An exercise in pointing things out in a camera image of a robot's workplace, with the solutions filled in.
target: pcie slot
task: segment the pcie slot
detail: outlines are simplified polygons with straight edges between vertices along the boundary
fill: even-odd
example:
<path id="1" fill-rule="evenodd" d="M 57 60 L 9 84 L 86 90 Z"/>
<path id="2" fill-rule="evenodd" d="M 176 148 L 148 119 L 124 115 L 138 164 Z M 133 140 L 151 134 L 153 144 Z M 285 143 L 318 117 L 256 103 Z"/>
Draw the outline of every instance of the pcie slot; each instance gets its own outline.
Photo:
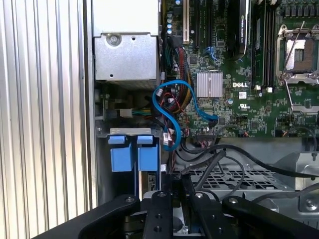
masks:
<path id="1" fill-rule="evenodd" d="M 189 43 L 189 0 L 183 1 L 183 41 Z"/>
<path id="2" fill-rule="evenodd" d="M 206 31 L 206 37 L 207 37 L 207 46 L 212 46 L 213 41 L 213 0 L 207 0 L 206 1 L 206 9 L 207 9 L 207 31 Z"/>
<path id="3" fill-rule="evenodd" d="M 194 44 L 195 48 L 199 48 L 200 46 L 200 1 L 194 0 L 194 24 L 195 24 L 195 39 Z"/>
<path id="4" fill-rule="evenodd" d="M 263 87 L 274 86 L 274 47 L 275 47 L 275 20 L 276 9 L 268 6 L 266 10 L 265 22 L 265 71 L 263 77 Z"/>

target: wire bundle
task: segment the wire bundle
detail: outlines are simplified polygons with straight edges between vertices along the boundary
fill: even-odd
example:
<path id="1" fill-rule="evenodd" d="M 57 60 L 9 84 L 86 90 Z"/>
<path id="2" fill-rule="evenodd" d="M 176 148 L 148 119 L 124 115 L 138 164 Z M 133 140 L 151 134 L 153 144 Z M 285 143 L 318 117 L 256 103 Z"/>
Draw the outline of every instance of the wire bundle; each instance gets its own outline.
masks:
<path id="1" fill-rule="evenodd" d="M 172 59 L 174 58 L 179 68 L 180 79 L 190 84 L 194 89 L 194 81 L 191 76 L 190 67 L 187 61 L 187 54 L 184 48 L 176 47 L 175 49 L 172 49 L 169 45 L 166 45 L 165 54 L 167 66 L 173 66 L 174 63 Z M 190 89 L 184 85 L 180 85 L 176 99 L 170 103 L 168 108 L 174 114 L 178 114 L 187 107 L 191 98 Z"/>
<path id="2" fill-rule="evenodd" d="M 175 84 L 182 84 L 182 85 L 185 85 L 186 87 L 189 88 L 189 90 L 191 92 L 191 95 L 192 95 L 192 97 L 194 99 L 195 110 L 204 120 L 207 120 L 207 121 L 218 120 L 217 116 L 214 116 L 214 115 L 211 116 L 211 115 L 209 115 L 209 114 L 207 114 L 204 111 L 199 109 L 197 101 L 196 101 L 195 92 L 192 89 L 192 87 L 190 86 L 190 84 L 188 84 L 187 82 L 182 81 L 182 80 L 174 80 L 174 81 L 166 82 L 166 83 L 163 83 L 163 84 L 159 85 L 154 90 L 153 95 L 152 95 L 152 101 L 153 101 L 154 107 L 160 113 L 162 113 L 167 119 L 169 119 L 172 122 L 172 124 L 174 126 L 174 129 L 175 129 L 175 132 L 176 132 L 176 141 L 175 141 L 174 146 L 170 148 L 167 145 L 164 145 L 164 149 L 166 151 L 174 151 L 179 146 L 180 141 L 181 141 L 181 129 L 180 129 L 180 126 L 179 126 L 178 122 L 176 121 L 176 119 L 173 116 L 171 116 L 168 112 L 166 112 L 165 110 L 163 110 L 161 108 L 161 106 L 157 102 L 156 92 L 162 87 L 169 86 L 169 85 L 175 85 Z"/>

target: capacitor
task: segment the capacitor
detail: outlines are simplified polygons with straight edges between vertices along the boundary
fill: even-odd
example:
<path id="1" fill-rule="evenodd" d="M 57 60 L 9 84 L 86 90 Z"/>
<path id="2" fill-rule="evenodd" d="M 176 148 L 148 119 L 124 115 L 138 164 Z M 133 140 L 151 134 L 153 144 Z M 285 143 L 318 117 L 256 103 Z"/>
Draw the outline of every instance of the capacitor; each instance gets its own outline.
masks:
<path id="1" fill-rule="evenodd" d="M 173 70 L 174 70 L 175 72 L 177 72 L 177 71 L 178 71 L 178 65 L 177 65 L 177 64 L 174 64 L 174 66 L 173 66 Z"/>
<path id="2" fill-rule="evenodd" d="M 228 100 L 227 100 L 227 103 L 228 103 L 229 105 L 232 105 L 232 104 L 234 103 L 234 101 L 233 101 L 233 99 L 228 99 Z"/>

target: heatsink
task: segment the heatsink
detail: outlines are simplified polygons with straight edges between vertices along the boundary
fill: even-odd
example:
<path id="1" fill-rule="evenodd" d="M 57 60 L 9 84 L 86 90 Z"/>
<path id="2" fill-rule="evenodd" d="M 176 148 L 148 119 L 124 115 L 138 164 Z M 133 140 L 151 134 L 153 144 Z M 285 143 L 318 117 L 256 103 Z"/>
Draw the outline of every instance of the heatsink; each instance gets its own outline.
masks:
<path id="1" fill-rule="evenodd" d="M 220 98 L 223 96 L 223 73 L 201 72 L 197 74 L 198 98 Z"/>

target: black cable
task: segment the black cable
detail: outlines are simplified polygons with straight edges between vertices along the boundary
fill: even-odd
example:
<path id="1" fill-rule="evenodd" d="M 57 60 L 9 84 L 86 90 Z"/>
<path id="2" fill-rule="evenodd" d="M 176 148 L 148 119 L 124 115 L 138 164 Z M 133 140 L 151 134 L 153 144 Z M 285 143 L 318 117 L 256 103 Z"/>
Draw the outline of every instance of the black cable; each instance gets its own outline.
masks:
<path id="1" fill-rule="evenodd" d="M 236 192 L 236 191 L 239 189 L 240 185 L 241 185 L 241 184 L 244 182 L 244 180 L 245 180 L 245 169 L 244 169 L 244 166 L 243 166 L 237 159 L 235 159 L 235 158 L 233 158 L 233 157 L 226 156 L 226 158 L 228 158 L 228 159 L 234 161 L 235 163 L 237 163 L 237 164 L 239 165 L 239 167 L 241 168 L 241 171 L 242 171 L 242 175 L 241 175 L 241 179 L 240 179 L 239 182 L 237 183 L 236 187 L 234 187 L 233 190 L 232 190 L 230 193 L 228 193 L 228 194 L 226 194 L 224 197 L 222 197 L 222 198 L 220 199 L 221 201 L 223 201 L 223 199 L 225 199 L 225 198 L 227 198 L 227 197 L 233 195 L 233 193 Z"/>
<path id="2" fill-rule="evenodd" d="M 184 170 L 180 171 L 180 175 L 181 174 L 186 174 L 186 173 L 189 173 L 190 171 L 193 171 L 193 170 L 198 170 L 200 168 L 204 168 L 206 166 L 208 166 L 214 159 L 216 158 L 216 154 L 211 156 L 210 158 L 208 158 L 207 160 L 201 162 L 201 163 L 198 163 L 198 164 L 195 164 L 195 165 L 191 165 L 191 166 L 188 166 L 187 168 L 185 168 Z"/>
<path id="3" fill-rule="evenodd" d="M 280 199 L 280 198 L 296 198 L 299 197 L 303 194 L 307 194 L 311 191 L 319 189 L 319 183 L 312 184 L 309 187 L 306 187 L 305 189 L 302 189 L 301 191 L 297 192 L 279 192 L 279 193 L 269 193 L 265 194 L 263 196 L 260 196 L 258 198 L 255 198 L 252 202 L 253 203 L 259 203 L 262 200 L 265 200 L 267 198 L 272 198 L 272 199 Z"/>
<path id="4" fill-rule="evenodd" d="M 219 197 L 216 195 L 216 193 L 210 191 L 210 190 L 207 189 L 207 188 L 201 188 L 201 189 L 199 190 L 199 192 L 210 193 L 211 195 L 213 195 L 214 199 L 215 199 L 217 202 L 220 202 Z"/>
<path id="5" fill-rule="evenodd" d="M 186 138 L 182 138 L 180 142 L 180 147 L 182 150 L 184 150 L 186 153 L 191 153 L 191 154 L 198 154 L 198 153 L 193 153 L 193 150 L 190 150 L 186 147 Z"/>
<path id="6" fill-rule="evenodd" d="M 311 129 L 306 128 L 306 127 L 303 127 L 303 126 L 293 127 L 293 128 L 291 128 L 290 130 L 287 131 L 287 136 L 288 136 L 288 134 L 289 134 L 291 131 L 297 130 L 297 129 L 303 129 L 303 130 L 305 130 L 305 131 L 308 131 L 308 132 L 312 135 L 312 137 L 313 137 L 313 139 L 314 139 L 314 149 L 313 149 L 313 151 L 316 152 L 316 150 L 317 150 L 316 134 L 315 134 Z"/>
<path id="7" fill-rule="evenodd" d="M 260 161 L 255 156 L 253 156 L 250 153 L 248 153 L 247 151 L 243 150 L 242 148 L 239 148 L 237 146 L 230 145 L 230 144 L 213 145 L 213 146 L 210 146 L 210 147 L 206 148 L 202 153 L 208 153 L 210 151 L 218 150 L 218 149 L 232 149 L 232 150 L 235 150 L 235 151 L 245 155 L 250 160 L 252 160 L 254 163 L 258 164 L 259 166 L 261 166 L 261 167 L 263 167 L 265 169 L 268 169 L 268 170 L 270 170 L 272 172 L 282 174 L 282 175 L 295 177 L 295 178 L 313 178 L 313 177 L 316 178 L 316 177 L 319 177 L 319 175 L 312 175 L 312 174 L 306 174 L 306 173 L 297 173 L 297 172 L 292 172 L 292 171 L 288 171 L 288 170 L 285 170 L 285 169 L 273 167 L 271 165 L 263 163 L 262 161 Z"/>
<path id="8" fill-rule="evenodd" d="M 220 141 L 220 138 L 217 138 L 216 141 L 215 141 L 215 145 L 218 144 Z M 181 160 L 185 161 L 185 162 L 196 162 L 198 160 L 200 160 L 205 154 L 207 153 L 216 153 L 216 150 L 209 150 L 209 151 L 203 151 L 201 152 L 199 155 L 197 155 L 196 157 L 192 158 L 192 159 L 185 159 L 185 158 L 182 158 L 181 155 L 178 153 L 178 150 L 176 150 L 176 155 L 178 157 L 181 158 Z"/>
<path id="9" fill-rule="evenodd" d="M 225 156 L 226 156 L 226 152 L 224 150 L 219 151 L 217 154 L 214 155 L 213 160 L 208 165 L 208 167 L 205 169 L 204 173 L 201 175 L 201 177 L 199 178 L 198 182 L 195 184 L 195 186 L 194 186 L 195 191 L 198 191 L 198 190 L 200 190 L 202 188 L 202 186 L 206 182 L 206 180 L 209 177 L 209 175 L 210 175 L 211 171 L 213 170 L 213 168 Z"/>

